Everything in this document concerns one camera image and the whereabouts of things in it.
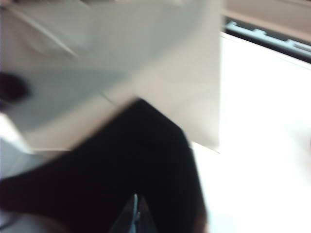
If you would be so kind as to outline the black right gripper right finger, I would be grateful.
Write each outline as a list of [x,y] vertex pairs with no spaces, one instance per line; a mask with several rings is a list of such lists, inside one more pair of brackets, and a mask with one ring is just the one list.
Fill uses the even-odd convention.
[[138,196],[137,232],[155,233],[156,226],[144,196]]

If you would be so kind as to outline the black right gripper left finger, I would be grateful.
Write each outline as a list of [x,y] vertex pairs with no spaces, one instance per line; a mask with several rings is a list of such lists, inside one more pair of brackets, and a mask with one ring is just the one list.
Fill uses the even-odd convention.
[[138,195],[134,194],[123,207],[110,229],[111,233],[136,233],[138,221]]

